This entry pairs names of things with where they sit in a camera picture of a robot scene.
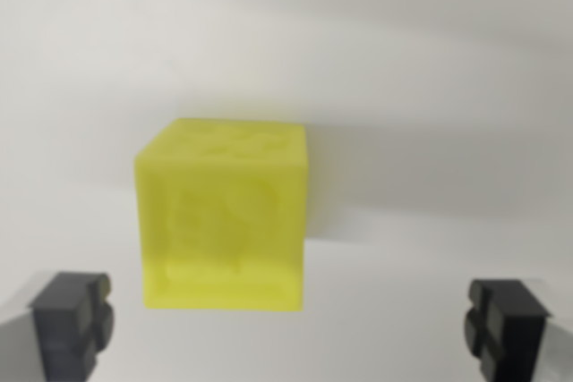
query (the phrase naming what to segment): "cube top face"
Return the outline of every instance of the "cube top face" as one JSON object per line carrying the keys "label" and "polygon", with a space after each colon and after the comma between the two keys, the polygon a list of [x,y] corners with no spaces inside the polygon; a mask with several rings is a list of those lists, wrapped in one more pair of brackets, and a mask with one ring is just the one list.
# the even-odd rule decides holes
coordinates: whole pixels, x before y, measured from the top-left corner
{"label": "cube top face", "polygon": [[304,127],[181,118],[161,132],[138,157],[159,163],[302,164],[306,163]]}
{"label": "cube top face", "polygon": [[178,120],[135,171],[147,306],[301,308],[302,126]]}

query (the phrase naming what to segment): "translucent yellow cube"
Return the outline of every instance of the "translucent yellow cube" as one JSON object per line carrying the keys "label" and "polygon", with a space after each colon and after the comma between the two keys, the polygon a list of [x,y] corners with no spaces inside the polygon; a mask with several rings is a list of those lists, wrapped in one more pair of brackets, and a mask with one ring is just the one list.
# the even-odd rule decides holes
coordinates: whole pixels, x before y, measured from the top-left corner
{"label": "translucent yellow cube", "polygon": [[135,159],[151,308],[299,310],[304,128],[180,119]]}

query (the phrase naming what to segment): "white surface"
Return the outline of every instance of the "white surface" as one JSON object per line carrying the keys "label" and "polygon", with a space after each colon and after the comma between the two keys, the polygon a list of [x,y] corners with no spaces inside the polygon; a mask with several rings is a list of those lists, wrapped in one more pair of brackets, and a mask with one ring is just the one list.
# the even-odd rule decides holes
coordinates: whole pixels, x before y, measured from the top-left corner
{"label": "white surface", "polygon": [[0,310],[0,380],[46,381],[31,310]]}
{"label": "white surface", "polygon": [[[0,0],[0,297],[106,270],[93,381],[477,382],[473,277],[569,280],[571,0]],[[299,314],[141,305],[133,154],[306,122]]]}
{"label": "white surface", "polygon": [[573,319],[547,321],[532,380],[573,381]]}

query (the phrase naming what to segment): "cube side face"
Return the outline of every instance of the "cube side face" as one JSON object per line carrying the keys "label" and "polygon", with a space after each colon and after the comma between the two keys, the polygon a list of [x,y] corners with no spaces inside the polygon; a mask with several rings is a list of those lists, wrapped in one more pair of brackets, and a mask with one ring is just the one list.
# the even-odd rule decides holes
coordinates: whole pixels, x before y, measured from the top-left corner
{"label": "cube side face", "polygon": [[[303,146],[304,130],[294,132]],[[304,157],[138,157],[148,307],[301,309],[307,164],[298,151]]]}

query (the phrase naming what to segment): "cube front face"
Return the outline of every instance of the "cube front face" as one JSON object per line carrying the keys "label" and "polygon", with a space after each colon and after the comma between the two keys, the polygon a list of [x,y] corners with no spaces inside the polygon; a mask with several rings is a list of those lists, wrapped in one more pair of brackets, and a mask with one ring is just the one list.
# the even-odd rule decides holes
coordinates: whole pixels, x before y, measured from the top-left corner
{"label": "cube front face", "polygon": [[301,308],[302,126],[177,120],[135,171],[147,306]]}

